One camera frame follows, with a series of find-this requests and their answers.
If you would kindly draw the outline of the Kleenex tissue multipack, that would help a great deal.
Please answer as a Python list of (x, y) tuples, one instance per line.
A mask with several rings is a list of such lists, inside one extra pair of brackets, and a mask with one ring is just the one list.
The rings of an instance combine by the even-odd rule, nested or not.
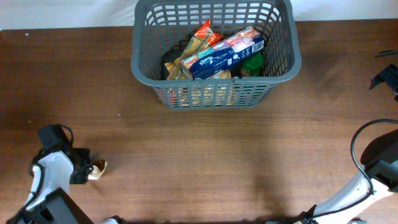
[(228, 37), (221, 42), (182, 60), (183, 71), (192, 74), (192, 79), (207, 79), (219, 72), (264, 50), (265, 40), (261, 33), (252, 27)]

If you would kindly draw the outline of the small brown paper packet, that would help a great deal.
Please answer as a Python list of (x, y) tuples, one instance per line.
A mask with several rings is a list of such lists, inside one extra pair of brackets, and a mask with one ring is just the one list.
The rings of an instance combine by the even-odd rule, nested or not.
[(93, 170), (89, 173), (88, 179), (89, 180), (99, 180), (101, 176), (104, 174), (107, 168), (107, 161), (104, 159), (100, 159), (92, 163)]

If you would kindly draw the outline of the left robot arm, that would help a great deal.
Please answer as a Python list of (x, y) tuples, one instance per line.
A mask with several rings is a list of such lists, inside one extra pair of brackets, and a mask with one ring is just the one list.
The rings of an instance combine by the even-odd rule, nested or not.
[(92, 223), (69, 196), (70, 186), (99, 180), (108, 163), (91, 161), (90, 150), (73, 146), (70, 127), (50, 124), (37, 131), (42, 149), (32, 159), (32, 186), (25, 204), (8, 223)]

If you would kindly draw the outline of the green lid jar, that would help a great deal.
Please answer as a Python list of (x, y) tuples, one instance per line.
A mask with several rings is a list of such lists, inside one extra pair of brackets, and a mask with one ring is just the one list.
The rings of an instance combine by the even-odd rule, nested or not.
[(264, 57), (261, 53), (254, 54), (243, 62), (241, 67), (242, 77), (259, 77), (264, 65)]

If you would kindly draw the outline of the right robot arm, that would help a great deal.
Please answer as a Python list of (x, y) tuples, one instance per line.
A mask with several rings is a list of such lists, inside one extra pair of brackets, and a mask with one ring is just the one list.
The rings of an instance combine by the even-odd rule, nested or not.
[(397, 124), (396, 119), (375, 119), (354, 134), (350, 154), (358, 173), (334, 196), (314, 206), (297, 223), (354, 223), (354, 218), (383, 198), (397, 193), (397, 130), (372, 140), (361, 159), (355, 156), (355, 143), (362, 131), (374, 124)]

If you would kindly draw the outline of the orange spaghetti packet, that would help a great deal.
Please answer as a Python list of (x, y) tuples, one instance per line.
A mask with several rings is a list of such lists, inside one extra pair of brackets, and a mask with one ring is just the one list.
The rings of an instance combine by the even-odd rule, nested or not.
[(211, 21), (207, 20), (195, 32), (182, 54), (172, 62), (172, 66), (169, 66), (170, 69), (167, 80), (185, 80), (193, 78), (192, 74), (183, 71), (182, 60), (210, 48), (223, 38), (223, 35), (213, 32), (210, 25)]

